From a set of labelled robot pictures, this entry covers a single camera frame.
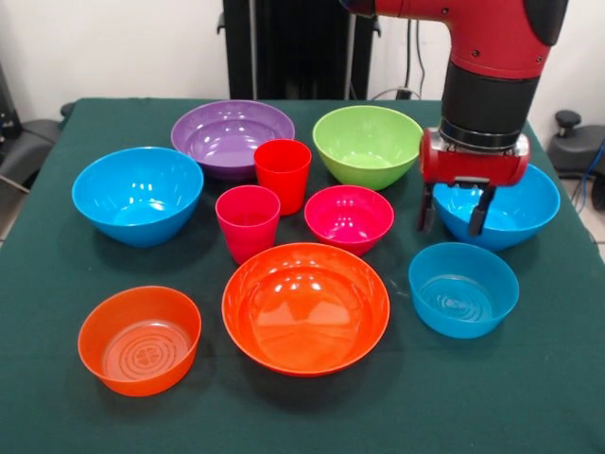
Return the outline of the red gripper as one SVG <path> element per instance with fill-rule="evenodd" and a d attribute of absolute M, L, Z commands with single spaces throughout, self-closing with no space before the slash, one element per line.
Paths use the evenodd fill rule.
<path fill-rule="evenodd" d="M 418 232 L 429 232 L 434 221 L 433 183 L 486 184 L 469 221 L 469 236 L 479 236 L 493 201 L 495 186 L 512 186 L 523 178 L 530 158 L 530 143 L 521 134 L 516 144 L 496 152 L 463 148 L 443 139 L 438 128 L 423 131 L 420 171 L 425 184 L 417 221 Z"/>

